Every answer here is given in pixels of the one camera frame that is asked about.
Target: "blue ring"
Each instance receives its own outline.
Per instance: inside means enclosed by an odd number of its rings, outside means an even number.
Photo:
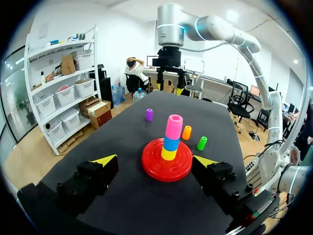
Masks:
[[[167,138],[166,136],[164,137],[164,149],[167,151],[175,151],[178,149],[178,145],[179,145],[179,139],[177,140],[171,140],[169,138]]]

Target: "ceiling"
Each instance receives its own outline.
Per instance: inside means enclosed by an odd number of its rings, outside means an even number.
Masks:
[[[249,33],[266,44],[274,55],[292,68],[302,82],[305,80],[302,54],[290,39],[291,36],[296,40],[296,36],[282,13],[266,0],[47,0],[46,3],[65,1],[105,5],[144,22],[157,20],[157,8],[169,2],[180,4],[186,12],[198,17],[218,15],[226,19],[227,10],[233,10],[239,14],[239,18],[230,23],[244,31],[261,24]]]

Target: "white robotic arm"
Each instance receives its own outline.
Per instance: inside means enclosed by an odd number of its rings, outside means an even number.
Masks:
[[[193,41],[228,42],[246,59],[261,93],[262,108],[270,110],[267,141],[269,146],[262,155],[253,159],[254,167],[246,170],[247,181],[253,183],[254,188],[258,188],[258,193],[264,189],[273,189],[297,194],[299,186],[304,181],[307,168],[293,166],[284,171],[290,163],[289,151],[282,156],[279,152],[281,143],[271,145],[276,141],[281,141],[283,137],[281,97],[277,91],[268,91],[266,78],[254,55],[261,50],[258,40],[218,16],[198,18],[184,12],[177,4],[166,4],[158,8],[158,44],[160,46],[183,46],[185,33]]]

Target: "red ring base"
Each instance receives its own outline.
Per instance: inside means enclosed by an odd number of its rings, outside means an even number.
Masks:
[[[184,178],[191,170],[192,153],[187,145],[179,142],[176,157],[172,161],[161,157],[164,138],[151,141],[143,149],[141,162],[144,170],[152,178],[173,182]]]

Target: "black table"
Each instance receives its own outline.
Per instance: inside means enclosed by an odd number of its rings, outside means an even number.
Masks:
[[[145,121],[147,108],[153,122]],[[70,178],[84,160],[117,154],[119,172],[103,196],[97,196],[77,219],[109,232],[124,234],[224,234],[232,221],[212,197],[206,197],[189,173],[173,183],[158,182],[141,167],[141,153],[147,143],[163,138],[167,118],[179,114],[184,126],[192,126],[191,139],[183,141],[193,154],[234,167],[234,189],[246,186],[245,168],[237,134],[224,107],[165,92],[152,92],[93,132],[70,151],[43,178],[54,191],[56,183]],[[196,146],[207,136],[204,151]]]

